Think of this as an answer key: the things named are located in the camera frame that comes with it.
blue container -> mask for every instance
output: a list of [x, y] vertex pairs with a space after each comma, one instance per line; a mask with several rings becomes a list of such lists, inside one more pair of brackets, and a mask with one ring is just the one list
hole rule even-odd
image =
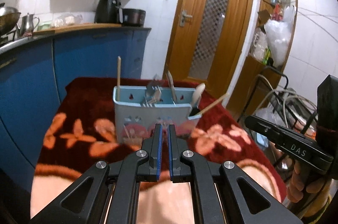
[[141, 105], [146, 87], [121, 86], [120, 101], [116, 101], [116, 90], [117, 87], [114, 87], [115, 126], [119, 143], [140, 145], [143, 138], [151, 136], [156, 123], [163, 125], [163, 131], [166, 131], [169, 124], [174, 124], [177, 136], [186, 137], [202, 117], [189, 116], [195, 89], [175, 88], [178, 100], [175, 104], [171, 89], [160, 88], [161, 101], [152, 106]]

metal kettle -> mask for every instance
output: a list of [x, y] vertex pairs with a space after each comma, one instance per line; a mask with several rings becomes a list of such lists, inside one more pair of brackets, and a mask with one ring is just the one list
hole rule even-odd
[[[38, 19], [38, 23], [34, 26], [34, 19]], [[26, 16], [22, 17], [21, 27], [17, 25], [16, 33], [18, 36], [22, 36], [26, 32], [33, 32], [34, 29], [39, 25], [40, 18], [34, 17], [34, 14], [27, 13]]]

wok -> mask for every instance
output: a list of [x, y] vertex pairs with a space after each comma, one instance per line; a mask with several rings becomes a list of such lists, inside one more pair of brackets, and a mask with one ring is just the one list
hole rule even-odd
[[5, 7], [0, 4], [0, 36], [8, 33], [16, 26], [21, 13], [14, 7]]

wooden cutting board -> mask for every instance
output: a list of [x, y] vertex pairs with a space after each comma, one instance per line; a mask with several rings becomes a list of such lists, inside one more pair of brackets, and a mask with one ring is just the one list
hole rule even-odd
[[117, 23], [82, 23], [79, 25], [72, 26], [61, 26], [48, 28], [40, 31], [33, 32], [33, 36], [43, 35], [43, 34], [58, 34], [69, 31], [84, 30], [84, 29], [94, 29], [94, 28], [113, 28], [121, 27], [122, 25]]

door frame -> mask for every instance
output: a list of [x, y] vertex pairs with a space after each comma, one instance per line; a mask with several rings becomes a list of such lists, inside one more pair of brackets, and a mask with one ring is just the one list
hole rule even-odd
[[[226, 83], [225, 83], [224, 91], [223, 91], [224, 93], [229, 88], [231, 79], [234, 76], [234, 71], [237, 67], [238, 60], [239, 60], [239, 57], [240, 57], [241, 52], [242, 52], [245, 37], [246, 37], [247, 31], [248, 31], [248, 28], [249, 28], [249, 21], [250, 21], [253, 2], [254, 2], [254, 0], [248, 0], [248, 4], [247, 4], [247, 7], [246, 7], [246, 11], [245, 11], [244, 22], [243, 22], [243, 26], [241, 28], [241, 34], [240, 34], [240, 38], [239, 38], [239, 41], [238, 41], [238, 46], [237, 46], [237, 49], [236, 49], [236, 52], [235, 52], [234, 61], [231, 65], [231, 68], [230, 68], [230, 71], [229, 71], [229, 75], [226, 78]], [[178, 2], [177, 2], [173, 27], [172, 27], [172, 30], [171, 30], [170, 41], [169, 41], [164, 71], [163, 71], [163, 78], [165, 78], [165, 74], [168, 70], [168, 64], [169, 64], [171, 54], [172, 54], [172, 50], [173, 50], [176, 31], [177, 31], [177, 28], [180, 26], [180, 17], [181, 17], [181, 13], [182, 13], [182, 10], [183, 10], [183, 3], [184, 3], [184, 0], [178, 0]]]

